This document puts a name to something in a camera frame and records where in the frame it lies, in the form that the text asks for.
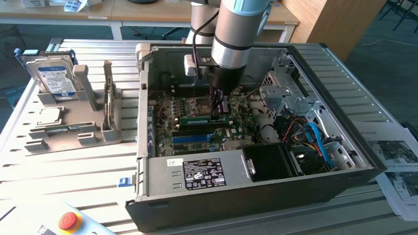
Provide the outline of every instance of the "emergency stop button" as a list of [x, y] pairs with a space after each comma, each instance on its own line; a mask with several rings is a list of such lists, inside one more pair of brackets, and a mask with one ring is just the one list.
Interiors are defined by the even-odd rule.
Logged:
[[58, 222], [58, 227], [62, 230], [70, 230], [73, 227], [77, 225], [77, 215], [72, 212], [66, 212], [61, 217], [60, 217], [60, 222]]

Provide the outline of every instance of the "white table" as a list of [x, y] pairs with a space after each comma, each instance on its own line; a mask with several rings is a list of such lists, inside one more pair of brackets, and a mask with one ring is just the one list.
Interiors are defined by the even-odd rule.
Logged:
[[[116, 234], [138, 235], [124, 207], [117, 205], [120, 195], [132, 187], [116, 188], [120, 177], [128, 177], [136, 169], [136, 116], [137, 90], [140, 87], [134, 61], [134, 45], [144, 41], [64, 40], [50, 49], [77, 53], [80, 64], [89, 67], [92, 87], [104, 82], [102, 60], [112, 60], [113, 80], [122, 89], [122, 143], [117, 145], [72, 150], [54, 154], [24, 157], [18, 154], [30, 125], [30, 110], [38, 103], [33, 81], [29, 82], [10, 119], [0, 135], [0, 212], [13, 204], [9, 198], [29, 200], [46, 194], [74, 206]], [[315, 74], [329, 90], [351, 120], [395, 120], [369, 92], [359, 84], [327, 48], [317, 44], [295, 45]], [[251, 215], [206, 224], [176, 228], [150, 234], [231, 235], [231, 234], [416, 234], [418, 222], [399, 219], [387, 204], [376, 182], [347, 189], [325, 203]]]

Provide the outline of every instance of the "motherboard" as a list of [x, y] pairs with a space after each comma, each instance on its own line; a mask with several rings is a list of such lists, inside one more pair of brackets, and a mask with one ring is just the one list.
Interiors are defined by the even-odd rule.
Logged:
[[235, 150], [253, 143], [252, 115], [241, 87], [231, 93], [209, 118], [209, 96], [152, 91], [154, 157]]

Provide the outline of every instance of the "power supply label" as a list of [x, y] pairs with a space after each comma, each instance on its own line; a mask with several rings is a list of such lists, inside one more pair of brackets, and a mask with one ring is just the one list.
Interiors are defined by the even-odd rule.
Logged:
[[37, 70], [48, 90], [56, 96], [57, 100], [72, 99], [72, 96], [76, 94], [76, 89], [73, 88], [70, 80], [65, 78], [65, 67], [38, 67]]
[[219, 158], [182, 162], [182, 170], [188, 190], [227, 185]]

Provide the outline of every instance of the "white cable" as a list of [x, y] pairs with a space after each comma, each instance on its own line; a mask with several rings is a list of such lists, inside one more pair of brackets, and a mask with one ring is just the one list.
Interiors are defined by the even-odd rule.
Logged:
[[403, 42], [397, 42], [397, 41], [392, 41], [392, 40], [385, 40], [385, 39], [380, 39], [380, 40], [376, 40], [373, 43], [371, 44], [361, 44], [361, 46], [372, 46], [375, 45], [377, 42], [381, 42], [381, 41], [385, 41], [385, 42], [392, 42], [392, 43], [399, 43], [399, 44], [404, 44], [404, 45], [409, 45], [409, 46], [416, 46], [416, 44], [409, 44], [409, 43], [403, 43]]

